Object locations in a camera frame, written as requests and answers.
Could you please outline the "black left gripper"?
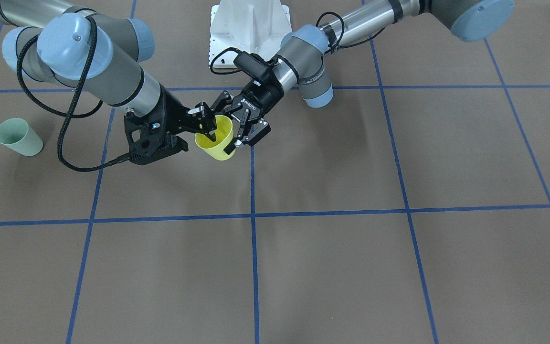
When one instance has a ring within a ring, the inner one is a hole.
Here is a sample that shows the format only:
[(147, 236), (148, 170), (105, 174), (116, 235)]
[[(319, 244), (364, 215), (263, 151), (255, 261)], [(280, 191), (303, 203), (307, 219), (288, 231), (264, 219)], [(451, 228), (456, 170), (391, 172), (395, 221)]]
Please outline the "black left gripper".
[(251, 81), (234, 98), (228, 91), (222, 91), (209, 107), (208, 117), (231, 115), (238, 122), (242, 122), (246, 110), (249, 111), (246, 124), (239, 128), (236, 136), (225, 141), (227, 144), (223, 152), (227, 155), (231, 155), (242, 145), (255, 146), (271, 132), (269, 122), (263, 118), (283, 98), (285, 92), (277, 80), (260, 85), (257, 83), (256, 80)]

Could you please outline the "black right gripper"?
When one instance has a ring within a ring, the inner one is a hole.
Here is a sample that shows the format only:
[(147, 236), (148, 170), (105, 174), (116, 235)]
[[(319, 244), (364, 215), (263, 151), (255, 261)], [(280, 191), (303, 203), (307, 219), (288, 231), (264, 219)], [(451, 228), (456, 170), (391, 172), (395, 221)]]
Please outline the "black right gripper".
[[(188, 115), (188, 123), (183, 124)], [(207, 103), (192, 109), (185, 107), (165, 87), (160, 87), (156, 106), (147, 115), (137, 117), (127, 113), (124, 118), (128, 141), (128, 158), (135, 165), (148, 165), (180, 152), (188, 152), (189, 145), (177, 135), (187, 131), (216, 141), (216, 115)]]

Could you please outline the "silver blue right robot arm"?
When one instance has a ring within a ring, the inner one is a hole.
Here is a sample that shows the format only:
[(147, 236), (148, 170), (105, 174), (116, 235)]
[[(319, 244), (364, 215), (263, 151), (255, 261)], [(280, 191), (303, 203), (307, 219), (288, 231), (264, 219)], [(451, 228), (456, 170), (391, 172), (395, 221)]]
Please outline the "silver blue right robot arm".
[[(38, 106), (64, 117), (57, 140), (57, 157), (77, 172), (93, 172), (130, 161), (146, 165), (188, 150), (179, 133), (201, 134), (215, 141), (216, 116), (206, 104), (183, 106), (142, 68), (151, 58), (150, 28), (135, 18), (115, 19), (63, 0), (0, 0), (0, 24), (13, 26), (2, 42), (2, 54), (24, 93)], [(45, 105), (25, 79), (74, 88), (66, 112)], [(63, 140), (72, 119), (96, 109), (76, 112), (87, 91), (99, 102), (124, 112), (128, 152), (98, 166), (81, 168), (63, 156)]]

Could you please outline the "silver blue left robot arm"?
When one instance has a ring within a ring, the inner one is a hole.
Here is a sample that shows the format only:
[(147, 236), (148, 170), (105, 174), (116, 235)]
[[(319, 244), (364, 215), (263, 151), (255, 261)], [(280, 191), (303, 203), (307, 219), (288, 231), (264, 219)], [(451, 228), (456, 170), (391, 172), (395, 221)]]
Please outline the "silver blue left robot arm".
[(404, 18), (429, 13), (461, 41), (475, 42), (496, 32), (513, 9), (512, 0), (373, 0), (343, 16), (330, 12), (334, 21), (287, 33), (268, 60), (236, 49), (233, 64), (250, 81), (216, 111), (239, 123), (237, 133), (216, 146), (227, 158), (242, 145), (257, 144), (271, 130), (264, 116), (295, 86), (308, 106), (329, 104), (334, 90), (325, 57), (369, 42)]

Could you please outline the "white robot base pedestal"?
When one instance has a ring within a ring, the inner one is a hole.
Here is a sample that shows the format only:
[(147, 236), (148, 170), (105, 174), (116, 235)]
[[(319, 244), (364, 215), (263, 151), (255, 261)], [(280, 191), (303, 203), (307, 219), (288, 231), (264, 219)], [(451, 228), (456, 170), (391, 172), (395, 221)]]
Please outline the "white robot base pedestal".
[(292, 32), (290, 9), (279, 0), (221, 0), (211, 8), (208, 65), (234, 68), (234, 47), (269, 60)]

